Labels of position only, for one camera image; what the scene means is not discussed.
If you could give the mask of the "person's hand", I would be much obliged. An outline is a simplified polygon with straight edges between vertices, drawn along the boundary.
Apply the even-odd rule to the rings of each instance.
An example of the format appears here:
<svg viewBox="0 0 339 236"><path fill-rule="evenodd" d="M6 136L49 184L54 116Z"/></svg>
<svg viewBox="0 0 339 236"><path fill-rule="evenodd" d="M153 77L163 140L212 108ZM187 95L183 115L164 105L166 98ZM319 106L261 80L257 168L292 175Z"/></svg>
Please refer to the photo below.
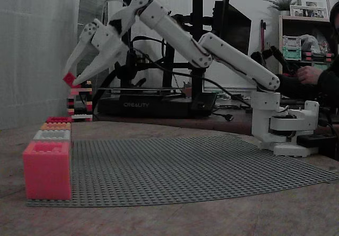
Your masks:
<svg viewBox="0 0 339 236"><path fill-rule="evenodd" d="M297 78L301 84L316 85L322 72L321 69L305 66L297 70Z"/></svg>

